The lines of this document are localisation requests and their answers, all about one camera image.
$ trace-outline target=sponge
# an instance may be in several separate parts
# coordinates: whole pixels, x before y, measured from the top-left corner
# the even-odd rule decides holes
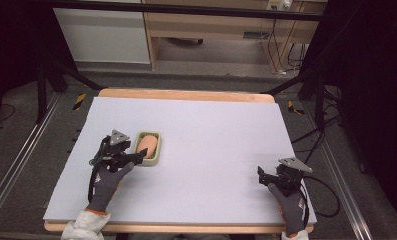
[[[146,135],[139,142],[138,147],[136,148],[136,152],[140,152],[145,148],[148,148],[147,154],[144,157],[145,159],[149,159],[157,148],[158,139],[153,135]]]

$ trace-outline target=metal bracket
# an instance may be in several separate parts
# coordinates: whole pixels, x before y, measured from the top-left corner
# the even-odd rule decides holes
[[[113,132],[111,133],[111,140],[110,140],[110,145],[114,146],[117,145],[121,142],[127,141],[129,140],[130,137],[117,131],[117,130],[113,130]]]
[[[308,167],[303,162],[301,162],[298,158],[295,158],[295,157],[282,158],[282,159],[279,159],[279,162],[282,163],[283,165],[293,168],[293,169],[301,170],[301,171],[308,172],[308,173],[313,172],[313,169],[311,169],[310,167]]]

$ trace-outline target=small box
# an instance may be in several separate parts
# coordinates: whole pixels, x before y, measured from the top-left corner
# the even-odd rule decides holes
[[[151,156],[149,158],[144,158],[142,164],[139,166],[154,166],[158,163],[158,159],[160,157],[161,135],[158,132],[140,132],[136,139],[135,152],[136,149],[138,149],[139,143],[147,135],[152,135],[157,138],[157,146]]]

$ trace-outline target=white sleeve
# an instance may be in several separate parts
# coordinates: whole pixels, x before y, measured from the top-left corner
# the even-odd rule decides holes
[[[298,232],[298,235],[293,238],[287,237],[285,232],[282,232],[282,240],[308,240],[308,232],[306,230],[301,230]]]
[[[110,220],[111,214],[98,215],[82,210],[76,221],[71,221],[64,229],[61,239],[90,239],[103,240],[101,229]]]

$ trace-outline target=white cabinet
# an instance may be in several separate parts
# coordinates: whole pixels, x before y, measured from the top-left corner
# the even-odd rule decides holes
[[[140,3],[140,0],[118,0]],[[76,62],[150,64],[141,12],[54,9]]]

